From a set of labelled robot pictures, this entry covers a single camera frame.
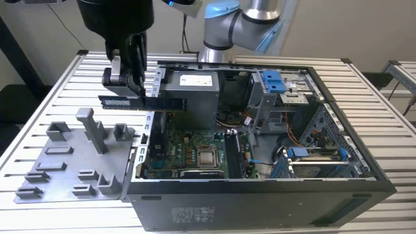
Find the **open computer tower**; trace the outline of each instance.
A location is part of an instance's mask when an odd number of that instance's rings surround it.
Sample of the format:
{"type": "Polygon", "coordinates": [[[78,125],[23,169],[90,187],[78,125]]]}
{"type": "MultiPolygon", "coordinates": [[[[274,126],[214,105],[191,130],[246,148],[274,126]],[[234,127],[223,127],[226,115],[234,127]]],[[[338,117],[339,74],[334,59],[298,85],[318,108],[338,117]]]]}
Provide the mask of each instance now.
{"type": "Polygon", "coordinates": [[[123,200],[146,231],[338,227],[394,193],[310,67],[158,62],[123,200]]]}

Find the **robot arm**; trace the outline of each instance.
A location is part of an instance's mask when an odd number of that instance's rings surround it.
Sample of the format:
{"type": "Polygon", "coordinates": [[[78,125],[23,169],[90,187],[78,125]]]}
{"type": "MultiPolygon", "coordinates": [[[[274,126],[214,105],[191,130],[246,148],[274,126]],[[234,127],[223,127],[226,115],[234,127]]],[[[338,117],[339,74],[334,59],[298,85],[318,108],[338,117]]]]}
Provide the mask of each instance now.
{"type": "MultiPolygon", "coordinates": [[[[162,1],[167,5],[194,2],[162,1]]],[[[77,5],[86,28],[105,40],[111,67],[103,70],[102,85],[119,96],[138,96],[135,103],[145,107],[145,31],[154,22],[151,0],[77,0],[77,5]]]]}

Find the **aluminum extrusion table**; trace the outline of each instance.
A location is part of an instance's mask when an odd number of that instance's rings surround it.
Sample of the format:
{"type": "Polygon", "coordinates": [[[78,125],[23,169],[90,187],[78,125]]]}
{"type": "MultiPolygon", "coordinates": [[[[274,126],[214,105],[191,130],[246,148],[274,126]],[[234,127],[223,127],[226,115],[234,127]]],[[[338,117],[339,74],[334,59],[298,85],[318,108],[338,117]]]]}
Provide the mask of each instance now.
{"type": "MultiPolygon", "coordinates": [[[[193,61],[194,55],[149,54],[145,86],[150,89],[157,60],[193,61]]],[[[235,63],[302,65],[317,71],[369,151],[389,176],[397,193],[339,229],[241,230],[211,233],[416,233],[416,129],[399,115],[359,71],[339,59],[235,56],[235,63]]],[[[101,86],[109,67],[105,53],[77,55],[14,141],[0,157],[0,231],[10,233],[143,233],[129,203],[81,201],[14,204],[14,190],[23,181],[47,137],[51,121],[75,120],[79,107],[91,107],[94,120],[107,127],[126,123],[139,135],[145,112],[102,110],[97,95],[113,95],[101,86]]]]}

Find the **gray plastic holder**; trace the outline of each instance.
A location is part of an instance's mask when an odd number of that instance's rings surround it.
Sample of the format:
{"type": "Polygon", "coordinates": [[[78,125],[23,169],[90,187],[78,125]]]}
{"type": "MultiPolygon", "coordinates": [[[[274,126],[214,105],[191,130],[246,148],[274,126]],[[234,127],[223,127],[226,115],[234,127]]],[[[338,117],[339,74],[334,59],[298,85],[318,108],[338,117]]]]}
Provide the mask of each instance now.
{"type": "Polygon", "coordinates": [[[119,198],[134,130],[125,124],[103,128],[91,113],[87,108],[77,115],[85,129],[50,123],[49,140],[15,191],[15,203],[119,198]]]}

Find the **cpu socket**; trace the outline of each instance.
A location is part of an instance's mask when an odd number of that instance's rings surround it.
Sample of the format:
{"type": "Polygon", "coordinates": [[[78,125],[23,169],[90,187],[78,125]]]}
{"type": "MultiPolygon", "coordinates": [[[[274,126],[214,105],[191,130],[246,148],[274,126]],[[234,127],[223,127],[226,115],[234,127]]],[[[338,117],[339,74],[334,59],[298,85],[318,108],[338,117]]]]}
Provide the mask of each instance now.
{"type": "Polygon", "coordinates": [[[217,153],[213,146],[197,147],[197,167],[215,168],[217,153]]]}

